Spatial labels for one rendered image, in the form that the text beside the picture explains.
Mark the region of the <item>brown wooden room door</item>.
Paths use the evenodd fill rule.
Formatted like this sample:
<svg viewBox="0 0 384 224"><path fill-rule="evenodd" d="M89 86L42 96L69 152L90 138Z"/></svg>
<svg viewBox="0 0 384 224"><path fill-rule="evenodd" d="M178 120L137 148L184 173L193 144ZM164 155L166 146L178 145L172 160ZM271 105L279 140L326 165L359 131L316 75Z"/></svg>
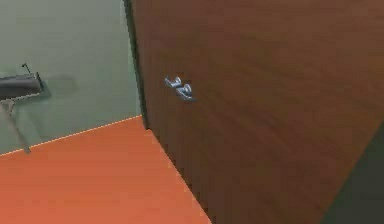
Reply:
<svg viewBox="0 0 384 224"><path fill-rule="evenodd" d="M384 130L384 0L125 1L145 124L211 224L320 224Z"/></svg>

